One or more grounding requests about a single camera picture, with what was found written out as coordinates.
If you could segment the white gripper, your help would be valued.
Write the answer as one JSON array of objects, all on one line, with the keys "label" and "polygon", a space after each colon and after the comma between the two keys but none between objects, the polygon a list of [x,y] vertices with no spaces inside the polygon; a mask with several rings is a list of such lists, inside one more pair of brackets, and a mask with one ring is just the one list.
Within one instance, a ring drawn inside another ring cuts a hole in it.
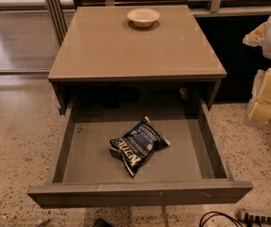
[{"label": "white gripper", "polygon": [[[261,46],[266,23],[262,23],[246,34],[243,44]],[[247,103],[245,123],[248,127],[261,127],[271,119],[271,67],[259,69],[253,80],[252,98]]]}]

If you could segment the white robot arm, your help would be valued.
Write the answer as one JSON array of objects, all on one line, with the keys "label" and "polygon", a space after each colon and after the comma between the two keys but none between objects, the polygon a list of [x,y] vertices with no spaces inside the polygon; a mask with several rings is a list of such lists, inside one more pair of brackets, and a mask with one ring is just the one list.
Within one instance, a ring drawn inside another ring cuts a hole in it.
[{"label": "white robot arm", "polygon": [[[249,46],[260,46],[263,56],[271,60],[271,15],[243,38]],[[249,127],[261,127],[271,119],[271,67],[266,71],[259,69],[252,86],[252,98],[247,104],[245,123]]]}]

